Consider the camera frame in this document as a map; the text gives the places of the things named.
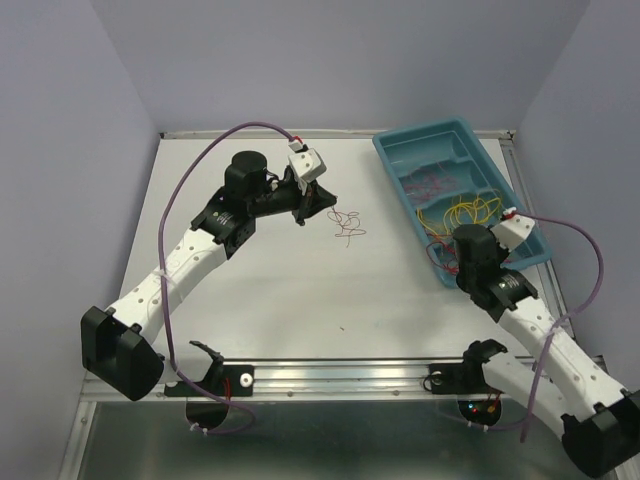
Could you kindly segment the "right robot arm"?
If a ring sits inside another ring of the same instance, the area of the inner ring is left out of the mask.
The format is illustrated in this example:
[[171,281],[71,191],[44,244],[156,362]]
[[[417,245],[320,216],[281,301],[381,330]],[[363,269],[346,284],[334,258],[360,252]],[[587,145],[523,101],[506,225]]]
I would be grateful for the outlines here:
[[488,385],[525,407],[518,429],[526,432],[537,418],[583,474],[598,478],[639,453],[639,395],[586,354],[520,272],[504,267],[534,226],[533,219],[511,212],[493,227],[454,230],[458,287],[537,364],[526,367],[492,344],[487,356],[461,364],[460,378],[472,390]]

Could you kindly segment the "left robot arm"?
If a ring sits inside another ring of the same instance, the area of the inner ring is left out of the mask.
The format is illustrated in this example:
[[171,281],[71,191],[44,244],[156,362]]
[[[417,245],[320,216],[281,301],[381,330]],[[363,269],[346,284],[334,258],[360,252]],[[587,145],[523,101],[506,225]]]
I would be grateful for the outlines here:
[[192,220],[163,265],[131,292],[81,318],[83,367],[127,399],[137,401],[160,382],[165,360],[152,344],[173,313],[214,269],[229,260],[255,233],[261,217],[291,213],[297,224],[336,204],[318,183],[326,171],[319,153],[307,148],[291,154],[282,178],[267,171],[256,151],[236,153],[224,184]]

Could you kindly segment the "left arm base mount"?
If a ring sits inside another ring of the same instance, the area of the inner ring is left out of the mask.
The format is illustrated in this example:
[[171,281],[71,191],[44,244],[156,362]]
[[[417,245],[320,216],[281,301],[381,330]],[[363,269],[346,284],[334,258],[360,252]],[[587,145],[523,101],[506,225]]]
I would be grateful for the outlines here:
[[[255,367],[246,363],[228,363],[224,356],[208,345],[191,340],[189,345],[200,353],[198,358],[186,361],[186,375],[199,388],[216,396],[252,397],[255,382]],[[166,373],[170,373],[163,381],[163,393],[170,398],[202,397],[202,394],[192,388],[167,366]]]

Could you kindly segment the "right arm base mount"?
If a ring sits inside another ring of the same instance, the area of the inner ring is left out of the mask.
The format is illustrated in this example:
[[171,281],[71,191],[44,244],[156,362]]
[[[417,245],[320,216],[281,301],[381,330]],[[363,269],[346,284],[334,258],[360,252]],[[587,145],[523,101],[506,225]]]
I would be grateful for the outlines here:
[[486,383],[483,366],[508,349],[494,339],[472,342],[458,363],[431,363],[422,381],[423,388],[434,395],[487,394],[492,388]]

